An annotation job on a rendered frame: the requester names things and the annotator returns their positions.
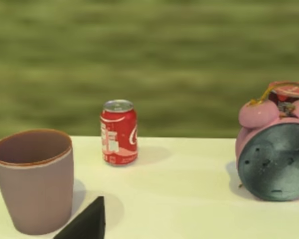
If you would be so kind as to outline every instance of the twin bell alarm clock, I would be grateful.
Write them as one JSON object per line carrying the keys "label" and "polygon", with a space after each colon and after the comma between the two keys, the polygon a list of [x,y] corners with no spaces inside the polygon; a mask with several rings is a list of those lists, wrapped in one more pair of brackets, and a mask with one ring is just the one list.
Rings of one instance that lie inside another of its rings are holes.
{"label": "twin bell alarm clock", "polygon": [[242,186],[264,201],[299,199],[299,83],[274,82],[242,106],[236,139]]}

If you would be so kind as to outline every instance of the green background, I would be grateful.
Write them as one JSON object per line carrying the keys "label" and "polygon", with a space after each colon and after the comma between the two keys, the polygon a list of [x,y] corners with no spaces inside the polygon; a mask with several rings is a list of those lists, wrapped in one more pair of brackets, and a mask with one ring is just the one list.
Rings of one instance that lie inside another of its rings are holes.
{"label": "green background", "polygon": [[99,135],[115,98],[139,136],[236,137],[275,80],[299,81],[299,0],[0,0],[0,137]]}

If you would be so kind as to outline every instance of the white tabletop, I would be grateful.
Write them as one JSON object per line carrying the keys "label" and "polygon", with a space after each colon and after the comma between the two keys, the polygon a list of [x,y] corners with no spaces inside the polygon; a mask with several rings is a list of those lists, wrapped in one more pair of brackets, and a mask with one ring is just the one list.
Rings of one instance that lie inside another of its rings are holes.
{"label": "white tabletop", "polygon": [[[235,168],[234,139],[139,138],[139,158],[116,168],[98,137],[72,137],[74,215],[105,196],[106,239],[299,239],[299,201],[254,199]],[[0,195],[0,239],[17,232]]]}

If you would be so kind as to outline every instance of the black dot on clock face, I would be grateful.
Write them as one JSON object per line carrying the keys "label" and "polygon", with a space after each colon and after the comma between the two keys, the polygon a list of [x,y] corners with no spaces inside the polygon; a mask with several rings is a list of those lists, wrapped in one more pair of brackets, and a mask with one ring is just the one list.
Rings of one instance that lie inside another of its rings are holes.
{"label": "black dot on clock face", "polygon": [[238,173],[258,198],[299,198],[299,123],[277,124],[255,135],[239,157]]}

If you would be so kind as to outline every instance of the silver can top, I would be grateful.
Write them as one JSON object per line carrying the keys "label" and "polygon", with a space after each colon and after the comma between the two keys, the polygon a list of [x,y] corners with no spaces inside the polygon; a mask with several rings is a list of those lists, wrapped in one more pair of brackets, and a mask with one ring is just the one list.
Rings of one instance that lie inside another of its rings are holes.
{"label": "silver can top", "polygon": [[111,100],[103,105],[107,112],[124,113],[133,109],[133,103],[127,100]]}

